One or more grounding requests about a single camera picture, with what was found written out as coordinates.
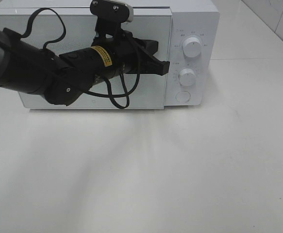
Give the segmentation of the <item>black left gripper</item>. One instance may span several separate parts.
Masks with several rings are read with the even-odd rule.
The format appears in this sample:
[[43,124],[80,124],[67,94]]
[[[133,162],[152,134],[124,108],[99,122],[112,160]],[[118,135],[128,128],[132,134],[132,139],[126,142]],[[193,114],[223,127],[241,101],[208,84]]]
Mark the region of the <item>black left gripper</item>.
[[[128,37],[136,43],[137,52]],[[155,40],[133,37],[129,31],[122,31],[117,36],[97,37],[88,48],[74,50],[59,55],[59,74],[95,76],[113,78],[120,72],[124,74],[166,75],[169,72],[169,61],[160,61],[153,55],[158,51],[159,43]]]

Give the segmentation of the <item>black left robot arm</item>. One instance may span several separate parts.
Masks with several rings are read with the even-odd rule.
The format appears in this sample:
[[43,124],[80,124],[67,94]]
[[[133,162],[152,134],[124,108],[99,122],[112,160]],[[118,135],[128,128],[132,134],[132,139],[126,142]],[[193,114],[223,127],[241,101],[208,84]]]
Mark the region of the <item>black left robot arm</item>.
[[123,93],[114,94],[110,80],[123,79],[124,74],[167,74],[170,63],[154,56],[158,45],[124,31],[118,41],[95,39],[88,48],[56,55],[22,41],[15,31],[0,30],[0,87],[64,106],[88,94],[107,98],[122,109],[117,99],[128,98],[133,90],[123,84]]

